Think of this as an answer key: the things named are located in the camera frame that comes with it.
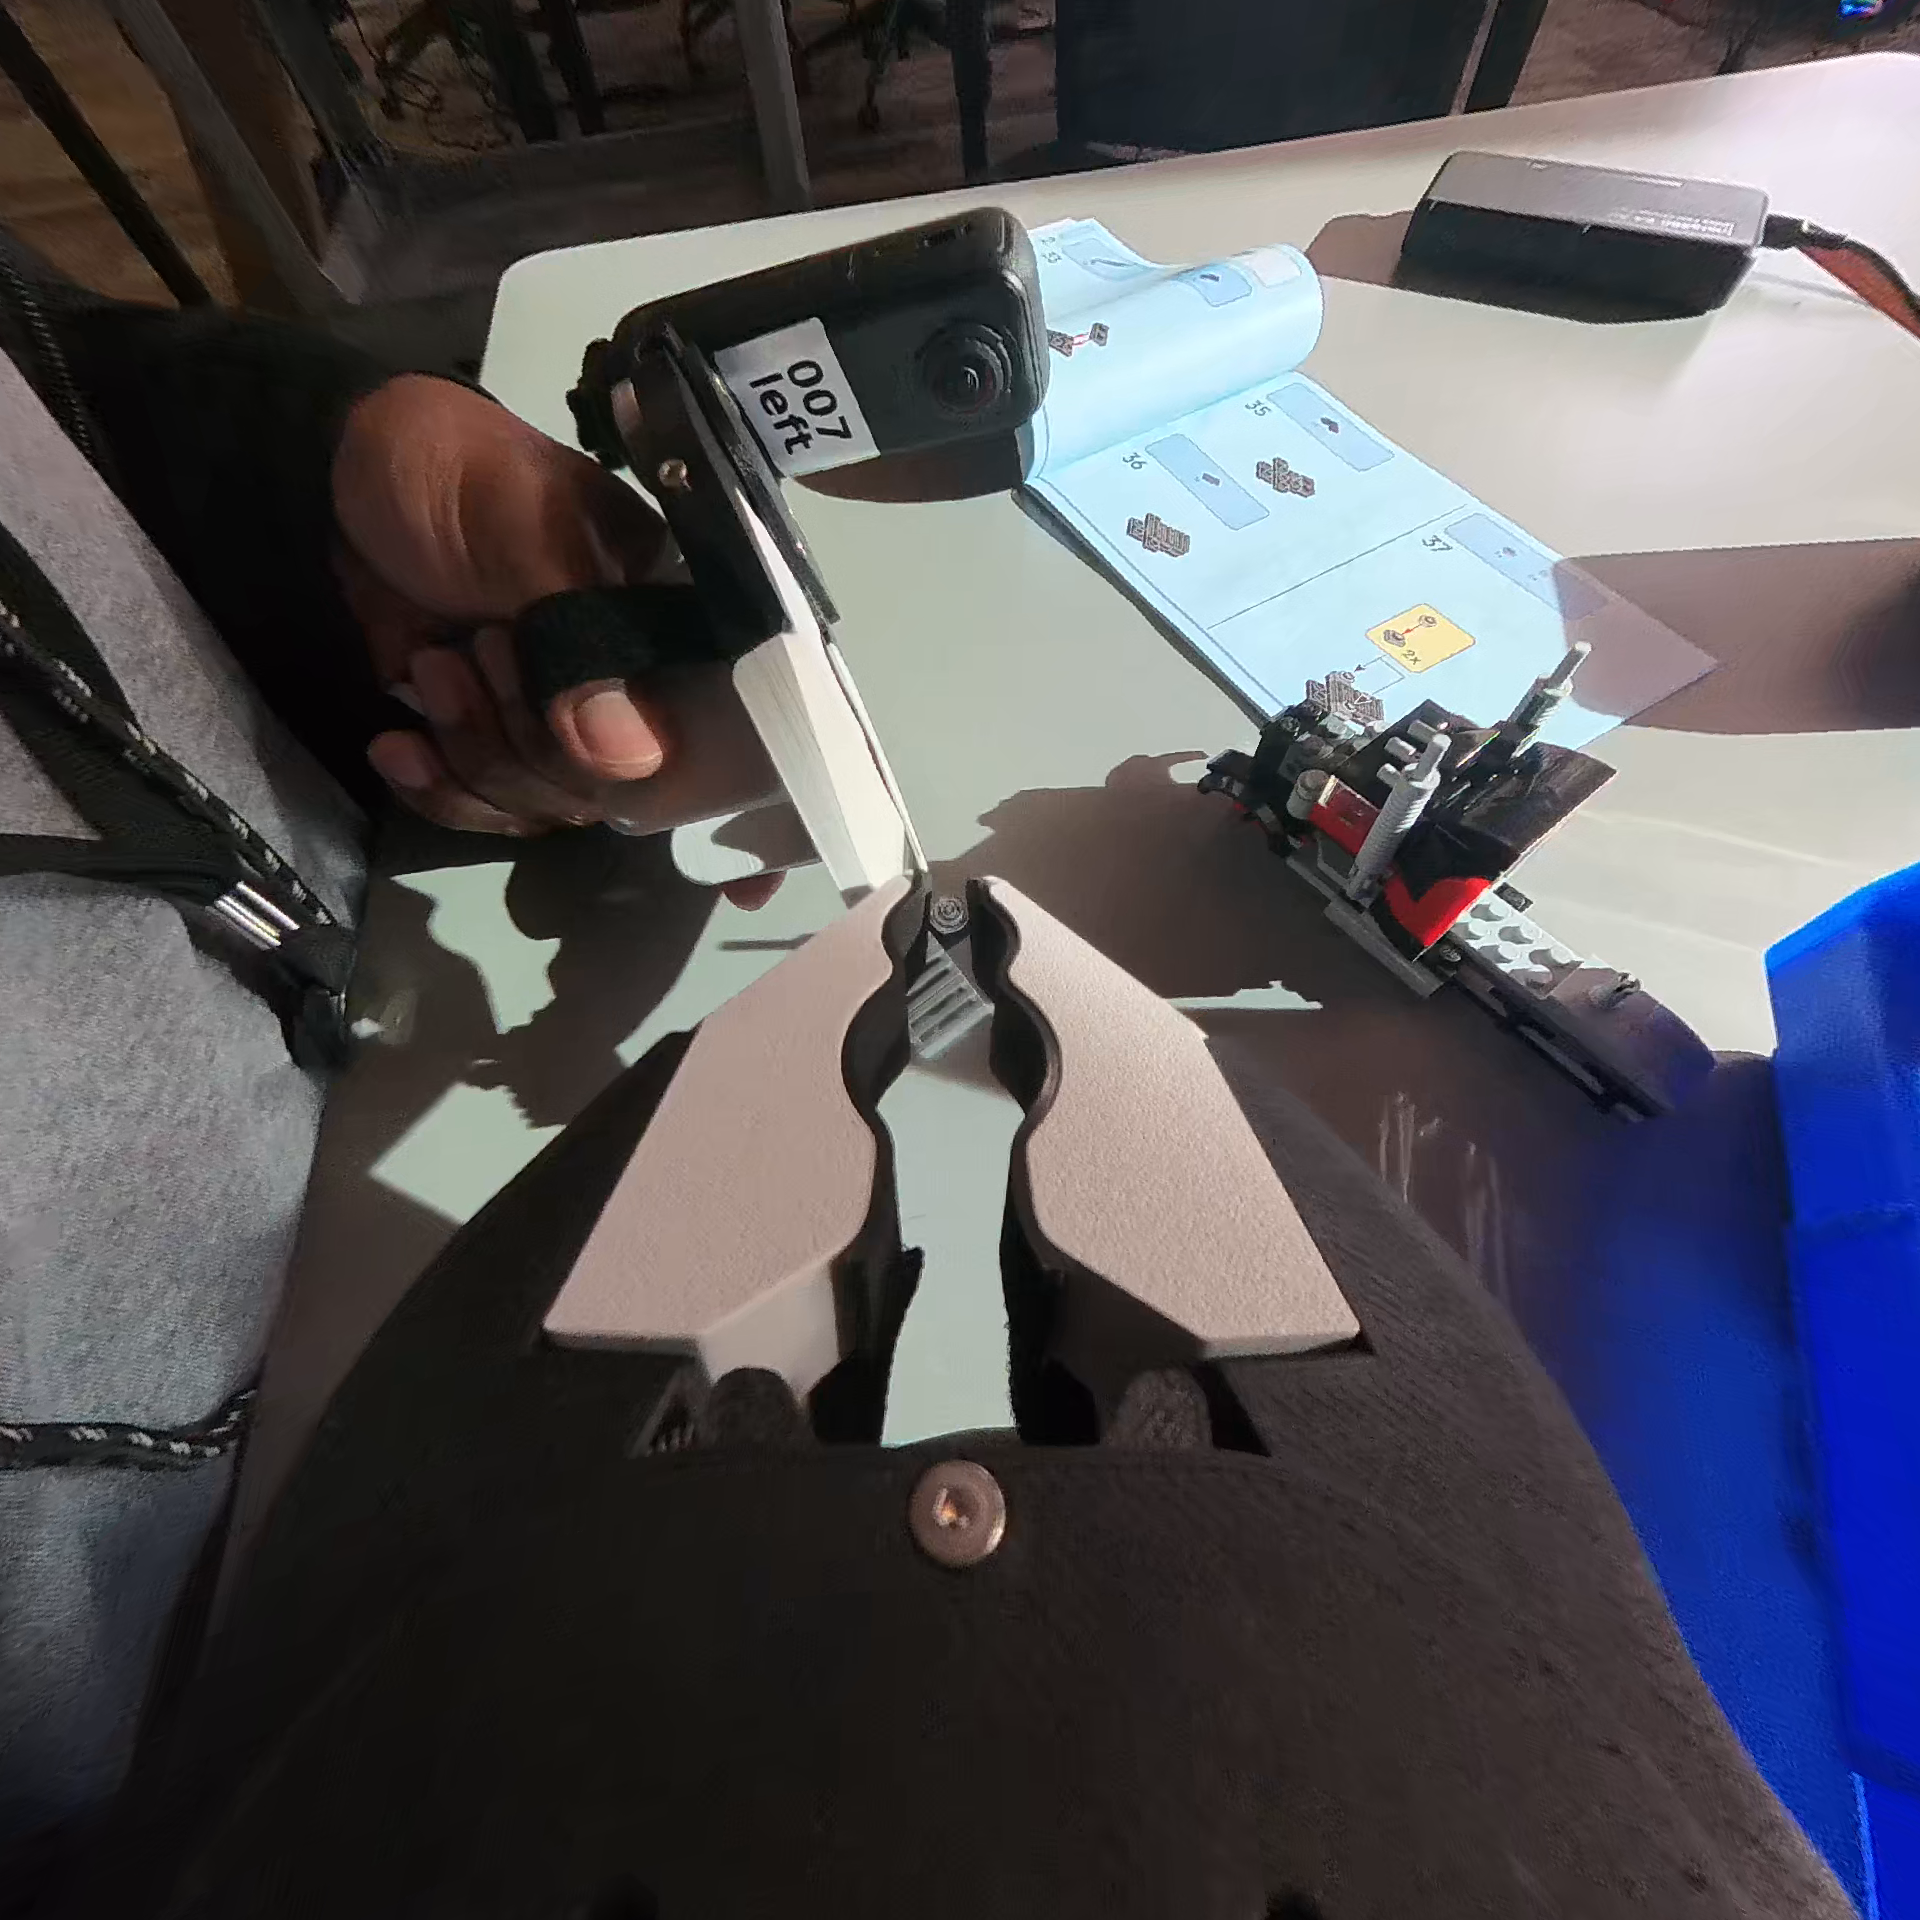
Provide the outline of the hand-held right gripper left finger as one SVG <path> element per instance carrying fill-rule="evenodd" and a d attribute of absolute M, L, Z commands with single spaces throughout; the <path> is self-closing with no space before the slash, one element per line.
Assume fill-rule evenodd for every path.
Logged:
<path fill-rule="evenodd" d="M 883 1432 L 913 1260 L 876 1092 L 906 1062 L 913 941 L 927 883 L 883 881 L 697 1014 L 546 1307 L 548 1344 L 666 1349 L 708 1383 L 762 1371 L 817 1439 Z"/>

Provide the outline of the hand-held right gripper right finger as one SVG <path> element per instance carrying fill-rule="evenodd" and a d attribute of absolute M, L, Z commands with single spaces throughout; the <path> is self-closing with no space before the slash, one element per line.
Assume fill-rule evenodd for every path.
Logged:
<path fill-rule="evenodd" d="M 972 883 L 988 1062 L 1016 1103 L 1004 1181 L 1007 1422 L 1093 1442 L 1137 1374 L 1350 1349 L 1361 1313 L 1304 1235 L 1200 1014 L 1007 881 Z"/>

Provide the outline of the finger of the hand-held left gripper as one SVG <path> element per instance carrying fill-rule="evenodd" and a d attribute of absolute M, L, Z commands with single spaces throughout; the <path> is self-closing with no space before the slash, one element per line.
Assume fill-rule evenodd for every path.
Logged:
<path fill-rule="evenodd" d="M 823 847 L 806 836 L 791 799 L 757 799 L 728 818 L 679 821 L 666 863 L 691 883 L 748 883 L 748 881 L 823 868 Z"/>
<path fill-rule="evenodd" d="M 837 616 L 802 586 L 802 560 L 748 501 L 748 575 L 770 594 L 770 637 L 728 658 L 728 690 L 802 810 L 802 829 L 837 897 L 927 881 L 927 847 L 901 776 L 869 728 Z"/>

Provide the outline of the grey grille brick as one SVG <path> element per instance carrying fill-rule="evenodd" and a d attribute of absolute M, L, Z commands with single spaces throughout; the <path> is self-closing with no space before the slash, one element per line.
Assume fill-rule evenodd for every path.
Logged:
<path fill-rule="evenodd" d="M 913 962 L 901 1011 L 906 1011 L 906 1060 L 913 1062 L 939 1062 L 959 1042 L 972 1042 L 992 1014 L 992 1002 L 977 998 L 977 977 L 944 949 L 933 949 Z"/>

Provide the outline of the blue plastic bin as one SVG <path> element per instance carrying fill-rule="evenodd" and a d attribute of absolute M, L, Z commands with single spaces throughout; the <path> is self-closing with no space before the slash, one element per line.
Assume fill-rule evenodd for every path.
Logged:
<path fill-rule="evenodd" d="M 1492 1279 L 1763 1784 L 1860 1914 L 1920 1914 L 1920 868 L 1763 998 L 1770 1060 L 1530 1171 Z"/>

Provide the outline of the person's left forearm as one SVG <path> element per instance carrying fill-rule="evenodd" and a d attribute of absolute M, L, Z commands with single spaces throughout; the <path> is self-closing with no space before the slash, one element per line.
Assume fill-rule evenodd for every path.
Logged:
<path fill-rule="evenodd" d="M 288 737 L 381 810 L 364 744 L 405 721 L 405 655 L 461 631 L 421 461 L 426 378 L 306 322 L 155 313 L 0 237 L 9 357 L 169 560 Z"/>

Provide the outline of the person's left hand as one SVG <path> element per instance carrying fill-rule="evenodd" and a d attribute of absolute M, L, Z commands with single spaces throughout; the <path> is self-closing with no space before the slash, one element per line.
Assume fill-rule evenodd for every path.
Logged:
<path fill-rule="evenodd" d="M 636 818 L 649 776 L 681 799 L 691 737 L 723 737 L 739 776 L 739 721 L 697 675 L 601 675 L 546 708 L 522 690 L 511 616 L 666 566 L 666 517 L 499 398 L 438 370 L 358 398 L 334 444 L 334 575 L 381 690 L 405 696 L 364 744 L 370 776 L 439 829 L 511 836 Z"/>

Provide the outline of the light blue instruction booklet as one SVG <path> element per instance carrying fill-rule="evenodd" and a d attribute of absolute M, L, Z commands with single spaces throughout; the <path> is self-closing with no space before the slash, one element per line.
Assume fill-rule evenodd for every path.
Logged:
<path fill-rule="evenodd" d="M 1243 708 L 1502 721 L 1572 644 L 1553 744 L 1584 744 L 1717 658 L 1396 448 L 1318 378 L 1294 247 L 1153 263 L 1093 217 L 1033 225 L 1047 398 L 1029 500 Z"/>

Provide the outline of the toy brick truck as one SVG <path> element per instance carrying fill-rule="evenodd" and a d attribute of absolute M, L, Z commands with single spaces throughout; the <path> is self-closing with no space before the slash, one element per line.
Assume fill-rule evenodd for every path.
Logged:
<path fill-rule="evenodd" d="M 1473 1002 L 1592 1110 L 1666 1118 L 1706 1082 L 1700 1034 L 1632 972 L 1553 941 L 1513 883 L 1513 863 L 1615 776 L 1550 737 L 1584 655 L 1575 637 L 1502 721 L 1439 696 L 1380 721 L 1350 675 L 1318 675 L 1253 757 L 1215 757 L 1200 794 L 1259 821 L 1403 998 Z"/>

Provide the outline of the black rectangular device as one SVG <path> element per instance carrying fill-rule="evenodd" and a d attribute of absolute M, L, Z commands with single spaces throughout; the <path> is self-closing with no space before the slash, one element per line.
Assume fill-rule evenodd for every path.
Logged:
<path fill-rule="evenodd" d="M 1442 155 L 1392 276 L 1553 322 L 1706 322 L 1763 247 L 1763 188 L 1553 155 Z"/>

